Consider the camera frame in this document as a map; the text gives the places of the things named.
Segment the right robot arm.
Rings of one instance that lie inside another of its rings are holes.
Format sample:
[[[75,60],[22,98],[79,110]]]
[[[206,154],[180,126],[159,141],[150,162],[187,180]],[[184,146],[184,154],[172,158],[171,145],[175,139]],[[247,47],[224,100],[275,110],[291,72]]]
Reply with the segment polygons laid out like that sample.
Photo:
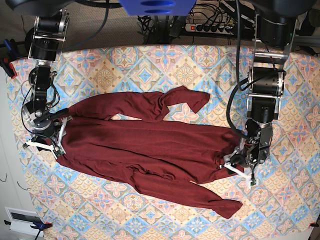
[[[56,146],[56,114],[50,109],[59,101],[60,96],[54,86],[56,72],[51,65],[57,60],[58,52],[66,40],[69,25],[68,0],[7,0],[8,7],[22,15],[35,16],[33,33],[30,37],[28,58],[36,61],[30,72],[30,101],[21,108],[23,119],[32,129],[32,141],[44,144],[49,140]]]

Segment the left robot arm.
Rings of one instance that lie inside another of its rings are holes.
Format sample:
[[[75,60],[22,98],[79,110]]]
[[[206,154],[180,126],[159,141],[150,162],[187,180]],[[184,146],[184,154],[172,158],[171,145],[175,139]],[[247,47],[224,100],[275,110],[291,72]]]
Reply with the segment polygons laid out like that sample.
[[[233,153],[224,156],[224,167],[235,171],[237,164],[254,168],[270,155],[273,137],[272,121],[280,112],[285,89],[284,65],[294,42],[298,16],[315,4],[313,0],[252,0],[255,10],[254,43],[278,51],[253,51],[253,62],[244,80],[237,80],[228,100],[226,117],[231,129],[241,138]],[[230,118],[232,101],[237,91],[247,93],[247,134],[236,129]]]

